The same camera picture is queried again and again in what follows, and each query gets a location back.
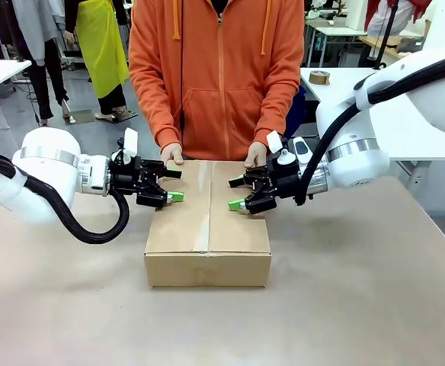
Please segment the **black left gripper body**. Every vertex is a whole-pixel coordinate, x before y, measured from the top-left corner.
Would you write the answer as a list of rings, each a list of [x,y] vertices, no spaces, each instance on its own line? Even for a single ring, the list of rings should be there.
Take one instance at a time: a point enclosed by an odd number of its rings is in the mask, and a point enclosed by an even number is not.
[[[109,163],[110,187],[123,195],[136,194],[136,189],[144,182],[156,182],[152,177],[144,177],[141,173],[140,156],[115,155]]]

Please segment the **person's left hand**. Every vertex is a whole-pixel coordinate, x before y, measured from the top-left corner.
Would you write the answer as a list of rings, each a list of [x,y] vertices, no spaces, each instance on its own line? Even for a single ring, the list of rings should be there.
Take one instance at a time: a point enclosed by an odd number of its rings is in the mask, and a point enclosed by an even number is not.
[[[245,159],[245,167],[255,168],[266,165],[267,147],[258,141],[253,142],[248,148],[248,154]]]

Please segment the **person's right hand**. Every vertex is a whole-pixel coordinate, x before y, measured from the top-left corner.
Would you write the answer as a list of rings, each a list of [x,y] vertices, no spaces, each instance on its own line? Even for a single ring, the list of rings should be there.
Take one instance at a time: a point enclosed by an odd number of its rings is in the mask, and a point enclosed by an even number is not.
[[[173,161],[176,165],[183,165],[184,159],[182,154],[182,146],[180,143],[170,143],[161,151],[161,158],[165,165],[169,161]]]

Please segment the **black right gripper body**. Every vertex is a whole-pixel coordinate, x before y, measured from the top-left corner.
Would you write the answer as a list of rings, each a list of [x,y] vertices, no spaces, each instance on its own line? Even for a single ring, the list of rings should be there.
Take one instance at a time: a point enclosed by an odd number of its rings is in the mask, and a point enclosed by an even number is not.
[[[263,172],[263,195],[288,198],[296,195],[299,186],[299,163],[296,154],[276,152],[267,157]]]

